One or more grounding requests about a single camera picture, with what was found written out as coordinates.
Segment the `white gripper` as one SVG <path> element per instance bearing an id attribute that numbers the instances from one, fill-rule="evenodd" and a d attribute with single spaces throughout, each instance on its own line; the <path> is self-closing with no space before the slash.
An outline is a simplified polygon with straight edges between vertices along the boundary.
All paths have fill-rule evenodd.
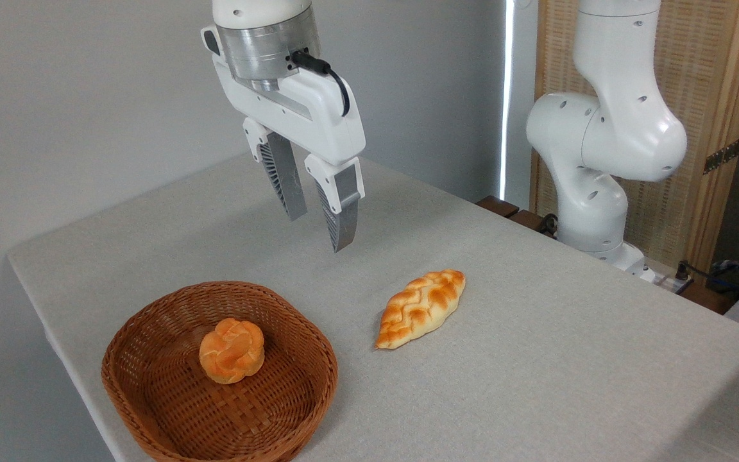
<path id="1" fill-rule="evenodd" d="M 224 94 L 247 117 L 243 129 L 250 152 L 264 167 L 289 219 L 307 212 L 293 142 L 312 153 L 305 167 L 316 181 L 332 248 L 335 252 L 346 248 L 357 231 L 359 201 L 366 196 L 360 160 L 355 157 L 366 147 L 357 102 L 352 101 L 342 115 L 344 101 L 337 82 L 306 69 L 278 79 L 276 90 L 255 90 L 232 76 L 215 26 L 203 28 L 202 39 Z"/>

